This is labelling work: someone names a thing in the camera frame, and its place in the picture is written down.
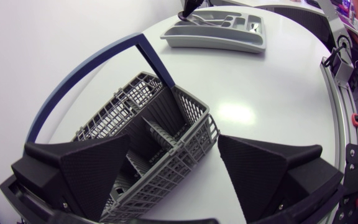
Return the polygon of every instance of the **round table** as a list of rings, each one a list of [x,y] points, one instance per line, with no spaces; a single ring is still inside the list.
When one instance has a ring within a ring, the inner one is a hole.
[[[329,56],[326,47],[301,25],[269,11],[237,6],[202,10],[263,17],[266,51],[173,49],[160,39],[178,20],[173,16],[144,34],[176,84],[209,106],[222,134],[296,146],[319,144],[323,147],[321,157],[334,165],[333,109],[319,67],[322,57]],[[142,70],[152,72],[145,61],[134,63],[137,57],[141,58],[140,53],[132,48],[101,66],[50,142],[71,140],[115,90]],[[245,223],[218,146],[143,218],[217,218],[221,223]]]

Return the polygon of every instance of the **blue frame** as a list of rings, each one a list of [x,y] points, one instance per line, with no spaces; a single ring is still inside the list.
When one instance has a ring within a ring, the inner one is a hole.
[[[146,61],[149,63],[164,85],[168,86],[169,88],[175,86],[175,82],[168,73],[168,70],[165,68],[164,64],[144,34],[136,33],[128,35],[127,37],[109,44],[105,48],[90,56],[83,63],[77,66],[70,74],[68,74],[62,82],[59,83],[59,85],[49,95],[37,113],[37,116],[35,117],[27,135],[27,142],[35,142],[49,114],[52,112],[58,102],[66,95],[66,93],[68,93],[68,91],[73,88],[73,86],[75,86],[83,77],[89,74],[89,72],[95,69],[97,66],[132,46],[137,47],[139,52],[141,52],[143,57],[146,59]]]

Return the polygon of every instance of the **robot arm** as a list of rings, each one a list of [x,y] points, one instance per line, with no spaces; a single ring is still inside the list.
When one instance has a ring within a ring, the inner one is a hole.
[[[183,11],[178,13],[179,19],[187,21],[187,17],[190,16],[196,8],[200,7],[203,2],[204,0],[186,0]]]

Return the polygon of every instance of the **gray plastic basket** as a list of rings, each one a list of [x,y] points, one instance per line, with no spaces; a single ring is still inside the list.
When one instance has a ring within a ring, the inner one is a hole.
[[[216,142],[219,131],[208,111],[177,85],[170,90],[143,72],[80,128],[74,141],[131,137],[101,222],[125,223],[146,213],[185,178]]]

